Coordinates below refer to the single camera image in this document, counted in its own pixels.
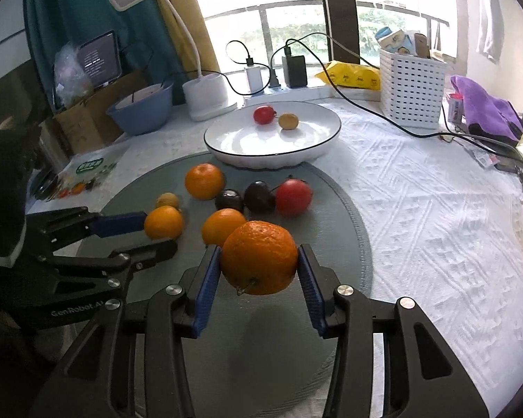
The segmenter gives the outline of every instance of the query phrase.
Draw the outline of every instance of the black device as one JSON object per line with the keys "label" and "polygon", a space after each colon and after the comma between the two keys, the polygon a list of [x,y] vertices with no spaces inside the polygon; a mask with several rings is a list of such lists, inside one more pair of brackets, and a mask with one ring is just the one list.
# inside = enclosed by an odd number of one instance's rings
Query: black device
{"label": "black device", "polygon": [[95,89],[108,85],[122,75],[118,39],[114,31],[79,46],[77,60]]}
{"label": "black device", "polygon": [[37,330],[93,317],[109,299],[125,297],[133,273],[172,258],[171,239],[113,251],[108,258],[56,256],[90,235],[141,231],[145,212],[105,217],[86,207],[30,214],[20,255],[0,266],[0,310],[23,329]]}
{"label": "black device", "polygon": [[[469,375],[413,299],[370,300],[320,267],[309,245],[298,250],[313,327],[323,338],[338,339],[325,418],[369,416],[374,333],[383,333],[385,342],[385,417],[488,417]],[[181,339],[198,338],[207,325],[220,255],[219,247],[208,246],[198,267],[149,300],[127,304],[120,296],[98,307],[37,396],[30,418],[134,416],[138,333],[145,334],[147,416],[194,418]]]}
{"label": "black device", "polygon": [[308,86],[306,58],[304,58],[304,55],[293,56],[290,54],[290,47],[285,47],[285,56],[282,57],[282,60],[285,84],[289,88]]}

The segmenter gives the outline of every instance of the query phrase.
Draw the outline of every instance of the red fruit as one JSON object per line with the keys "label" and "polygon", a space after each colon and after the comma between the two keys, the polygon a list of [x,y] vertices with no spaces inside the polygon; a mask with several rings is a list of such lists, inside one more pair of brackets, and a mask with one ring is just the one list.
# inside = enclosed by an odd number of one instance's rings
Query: red fruit
{"label": "red fruit", "polygon": [[262,105],[254,110],[254,121],[258,124],[269,124],[275,119],[277,112],[269,105]]}
{"label": "red fruit", "polygon": [[275,192],[275,207],[283,217],[296,217],[312,201],[312,189],[300,179],[287,179]]}
{"label": "red fruit", "polygon": [[59,198],[66,198],[69,194],[70,194],[70,189],[63,188],[62,190],[59,191],[58,197]]}

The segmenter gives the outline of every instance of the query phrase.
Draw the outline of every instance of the small orange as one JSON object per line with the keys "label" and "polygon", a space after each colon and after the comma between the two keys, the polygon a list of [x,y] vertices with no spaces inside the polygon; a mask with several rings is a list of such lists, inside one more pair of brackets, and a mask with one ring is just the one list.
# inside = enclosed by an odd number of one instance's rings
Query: small orange
{"label": "small orange", "polygon": [[274,294],[293,280],[297,259],[294,239],[285,228],[251,221],[225,241],[221,270],[239,294]]}
{"label": "small orange", "polygon": [[213,199],[223,190],[225,177],[215,165],[200,163],[188,171],[184,186],[194,198]]}
{"label": "small orange", "polygon": [[201,238],[205,245],[223,246],[227,237],[246,223],[244,215],[235,209],[221,209],[212,213],[201,227]]}
{"label": "small orange", "polygon": [[143,224],[143,230],[152,240],[165,237],[176,239],[182,234],[183,226],[179,211],[171,206],[161,206],[149,213]]}
{"label": "small orange", "polygon": [[79,195],[81,192],[85,190],[85,184],[83,182],[80,182],[79,184],[76,184],[72,187],[72,195]]}

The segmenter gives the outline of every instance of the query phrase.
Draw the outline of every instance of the yellow kiwi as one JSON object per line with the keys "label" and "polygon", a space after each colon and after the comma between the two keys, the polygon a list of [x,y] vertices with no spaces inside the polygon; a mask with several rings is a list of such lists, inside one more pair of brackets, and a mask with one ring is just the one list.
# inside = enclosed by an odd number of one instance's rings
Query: yellow kiwi
{"label": "yellow kiwi", "polygon": [[298,127],[298,116],[293,113],[283,113],[279,116],[279,125],[283,130],[294,130]]}
{"label": "yellow kiwi", "polygon": [[163,193],[157,198],[155,207],[171,206],[178,209],[179,204],[179,198],[174,193]]}

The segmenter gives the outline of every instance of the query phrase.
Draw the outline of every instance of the white lamp base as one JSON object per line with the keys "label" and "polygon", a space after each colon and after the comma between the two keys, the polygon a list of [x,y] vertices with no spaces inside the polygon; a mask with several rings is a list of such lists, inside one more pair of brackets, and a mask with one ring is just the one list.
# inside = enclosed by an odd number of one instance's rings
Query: white lamp base
{"label": "white lamp base", "polygon": [[182,85],[182,89],[193,121],[205,121],[236,108],[236,102],[229,101],[222,75],[209,74],[190,80]]}
{"label": "white lamp base", "polygon": [[207,119],[211,119],[212,117],[230,113],[231,111],[236,110],[237,107],[238,104],[235,102],[221,108],[210,108],[204,112],[193,113],[192,111],[190,111],[190,118],[192,119],[192,121],[206,121]]}

